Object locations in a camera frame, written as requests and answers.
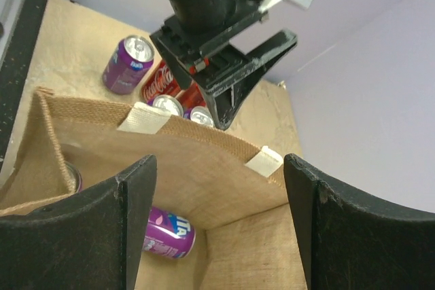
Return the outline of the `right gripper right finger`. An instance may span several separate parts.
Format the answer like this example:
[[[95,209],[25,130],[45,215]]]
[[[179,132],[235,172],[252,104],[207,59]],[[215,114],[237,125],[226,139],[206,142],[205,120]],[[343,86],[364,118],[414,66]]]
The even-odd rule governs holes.
[[[283,174],[309,289],[433,289],[434,214],[373,196],[295,154]]]

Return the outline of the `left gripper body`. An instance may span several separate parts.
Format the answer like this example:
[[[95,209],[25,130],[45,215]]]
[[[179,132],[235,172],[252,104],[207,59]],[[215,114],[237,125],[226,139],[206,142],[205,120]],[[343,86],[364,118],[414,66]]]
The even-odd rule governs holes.
[[[180,88],[185,90],[190,87],[192,76],[205,68],[207,59],[224,48],[234,36],[267,16],[267,11],[240,7],[221,25],[199,34],[183,30],[179,20],[171,16],[150,38]]]

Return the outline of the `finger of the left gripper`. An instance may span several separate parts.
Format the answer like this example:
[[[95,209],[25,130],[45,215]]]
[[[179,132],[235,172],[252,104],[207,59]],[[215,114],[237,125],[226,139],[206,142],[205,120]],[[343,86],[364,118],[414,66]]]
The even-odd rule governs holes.
[[[297,35],[283,29],[248,53],[228,44],[193,75],[216,128],[227,130],[245,99],[264,75],[297,45]]]

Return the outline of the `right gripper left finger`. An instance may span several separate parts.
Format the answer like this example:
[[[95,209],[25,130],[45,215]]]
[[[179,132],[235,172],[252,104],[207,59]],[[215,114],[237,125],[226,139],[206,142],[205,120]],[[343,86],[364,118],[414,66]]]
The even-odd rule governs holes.
[[[2,289],[133,289],[156,188],[146,156],[26,215],[1,218]]]

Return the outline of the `red cola can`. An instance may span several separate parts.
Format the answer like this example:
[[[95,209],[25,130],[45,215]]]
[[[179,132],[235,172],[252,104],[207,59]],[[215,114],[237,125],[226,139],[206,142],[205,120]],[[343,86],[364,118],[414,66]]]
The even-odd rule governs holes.
[[[146,103],[159,95],[176,97],[180,92],[181,87],[164,60],[160,61],[141,88],[141,96]]]
[[[176,99],[180,102],[185,110],[197,106],[207,106],[196,82],[193,82],[187,90],[184,90],[178,94]]]

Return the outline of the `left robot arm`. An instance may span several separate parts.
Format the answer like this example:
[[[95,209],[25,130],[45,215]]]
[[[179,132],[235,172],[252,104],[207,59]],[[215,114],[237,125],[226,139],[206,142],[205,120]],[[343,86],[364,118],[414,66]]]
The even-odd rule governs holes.
[[[216,128],[227,130],[264,75],[297,45],[283,29],[248,53],[230,40],[268,12],[264,0],[169,0],[174,14],[151,40],[183,90],[196,83]]]

